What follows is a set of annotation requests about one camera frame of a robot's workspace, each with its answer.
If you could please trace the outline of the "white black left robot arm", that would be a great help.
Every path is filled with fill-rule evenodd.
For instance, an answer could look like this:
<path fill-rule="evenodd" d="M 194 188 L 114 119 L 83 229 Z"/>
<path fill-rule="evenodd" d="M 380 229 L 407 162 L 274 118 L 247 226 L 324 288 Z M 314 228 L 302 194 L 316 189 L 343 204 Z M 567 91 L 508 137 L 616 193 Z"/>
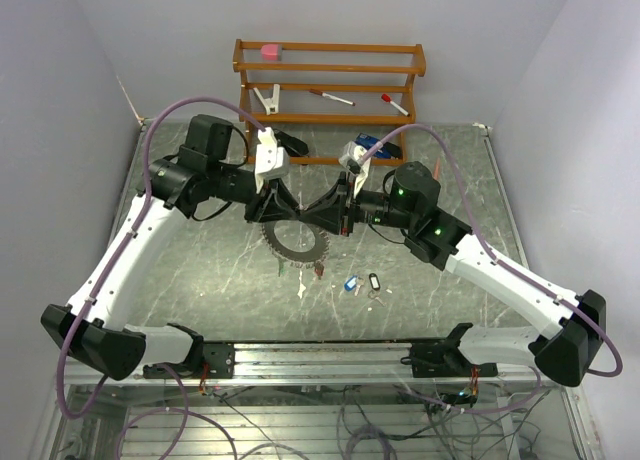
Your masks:
<path fill-rule="evenodd" d="M 174 235 L 210 198 L 255 208 L 272 193 L 289 157 L 270 127 L 258 132 L 252 171 L 226 161 L 233 124 L 209 115 L 191 119 L 185 142 L 143 173 L 121 229 L 86 282 L 63 306 L 49 305 L 41 324 L 60 348 L 113 380 L 140 366 L 168 363 L 182 377 L 203 367 L 203 337 L 180 325 L 130 325 L 134 297 Z"/>

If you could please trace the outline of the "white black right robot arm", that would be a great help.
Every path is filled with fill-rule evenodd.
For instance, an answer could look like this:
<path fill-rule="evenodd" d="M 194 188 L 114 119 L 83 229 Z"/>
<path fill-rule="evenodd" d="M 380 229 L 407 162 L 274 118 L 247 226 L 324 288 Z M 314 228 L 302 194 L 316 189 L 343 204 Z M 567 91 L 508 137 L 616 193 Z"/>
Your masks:
<path fill-rule="evenodd" d="M 482 288 L 527 321 L 518 328 L 456 326 L 440 353 L 448 373 L 502 363 L 534 367 L 560 385 L 578 386 L 603 343 L 605 299 L 592 290 L 579 295 L 562 288 L 502 255 L 439 208 L 439 193 L 430 170 L 409 162 L 395 170 L 387 193 L 356 191 L 340 177 L 300 219 L 344 236 L 357 223 L 398 228 L 418 260 Z"/>

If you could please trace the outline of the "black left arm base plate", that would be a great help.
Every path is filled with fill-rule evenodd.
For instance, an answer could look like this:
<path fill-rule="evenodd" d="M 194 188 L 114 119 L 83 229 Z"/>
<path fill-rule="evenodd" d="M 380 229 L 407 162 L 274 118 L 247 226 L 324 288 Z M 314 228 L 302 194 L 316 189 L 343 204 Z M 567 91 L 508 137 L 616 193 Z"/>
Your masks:
<path fill-rule="evenodd" d="M 191 349 L 187 358 L 170 368 L 181 379 L 205 376 L 211 379 L 231 379 L 235 368 L 234 345 L 226 342 L 204 341 Z"/>

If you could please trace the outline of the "red key tag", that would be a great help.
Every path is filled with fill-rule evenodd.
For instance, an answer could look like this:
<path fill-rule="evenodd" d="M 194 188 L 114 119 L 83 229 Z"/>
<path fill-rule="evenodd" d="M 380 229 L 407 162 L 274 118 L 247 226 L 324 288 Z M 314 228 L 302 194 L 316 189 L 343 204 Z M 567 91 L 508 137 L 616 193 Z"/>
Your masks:
<path fill-rule="evenodd" d="M 318 280 L 321 280 L 324 276 L 324 265 L 322 262 L 316 262 L 314 264 L 314 273 Z"/>

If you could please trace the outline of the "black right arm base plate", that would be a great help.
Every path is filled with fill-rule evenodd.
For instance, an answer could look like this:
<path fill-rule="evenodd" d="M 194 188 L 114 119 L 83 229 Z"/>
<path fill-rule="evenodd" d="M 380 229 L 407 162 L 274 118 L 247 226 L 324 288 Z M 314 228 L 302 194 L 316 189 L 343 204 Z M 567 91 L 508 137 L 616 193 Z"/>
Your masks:
<path fill-rule="evenodd" d="M 400 363 L 411 368 L 414 378 L 462 378 L 473 371 L 481 378 L 498 375 L 495 363 L 472 364 L 455 346 L 432 340 L 412 343 Z"/>

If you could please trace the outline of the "large keyring with small rings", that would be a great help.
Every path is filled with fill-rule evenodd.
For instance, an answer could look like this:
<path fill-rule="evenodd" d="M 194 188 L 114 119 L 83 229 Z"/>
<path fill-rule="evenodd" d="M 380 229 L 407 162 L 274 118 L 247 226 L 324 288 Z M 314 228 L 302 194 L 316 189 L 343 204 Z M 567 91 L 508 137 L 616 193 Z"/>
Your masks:
<path fill-rule="evenodd" d="M 286 222 L 304 225 L 311 234 L 311 245 L 303 250 L 288 247 L 276 232 L 276 225 Z M 260 217 L 258 223 L 261 225 L 263 240 L 279 261 L 296 268 L 314 268 L 325 261 L 330 246 L 328 233 L 312 223 L 302 221 L 297 213 L 267 212 Z"/>

